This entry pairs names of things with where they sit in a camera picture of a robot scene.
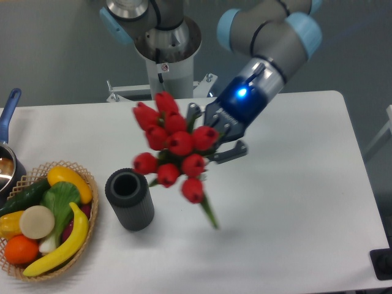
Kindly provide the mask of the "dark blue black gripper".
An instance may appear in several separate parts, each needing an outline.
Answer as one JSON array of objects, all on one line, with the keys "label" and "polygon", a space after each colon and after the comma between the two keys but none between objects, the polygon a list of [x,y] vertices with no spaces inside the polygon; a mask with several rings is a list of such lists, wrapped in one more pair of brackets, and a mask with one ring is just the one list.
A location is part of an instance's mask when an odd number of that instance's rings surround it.
[{"label": "dark blue black gripper", "polygon": [[[216,129],[223,136],[221,142],[230,142],[244,136],[246,129],[268,104],[268,96],[243,77],[235,77],[221,94],[206,107],[191,102],[186,120],[200,118],[205,113],[204,125]],[[247,145],[236,141],[227,151],[208,156],[208,160],[223,164],[247,155]]]}]

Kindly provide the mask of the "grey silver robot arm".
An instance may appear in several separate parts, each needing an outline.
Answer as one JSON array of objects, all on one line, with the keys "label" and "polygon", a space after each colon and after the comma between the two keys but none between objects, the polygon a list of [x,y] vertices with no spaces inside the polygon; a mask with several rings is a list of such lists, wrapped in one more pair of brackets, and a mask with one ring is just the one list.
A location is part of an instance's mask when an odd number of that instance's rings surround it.
[{"label": "grey silver robot arm", "polygon": [[[222,134],[219,144],[235,143],[229,151],[213,151],[209,160],[223,163],[247,153],[241,141],[246,129],[322,42],[321,29],[311,17],[319,7],[320,1],[262,1],[221,16],[218,42],[250,60],[204,109],[188,106],[188,119],[201,116]],[[207,81],[194,85],[194,56],[202,37],[196,22],[185,16],[182,1],[105,1],[99,15],[118,42],[133,43],[145,60],[152,95],[168,91],[176,98],[192,98],[209,93]]]}]

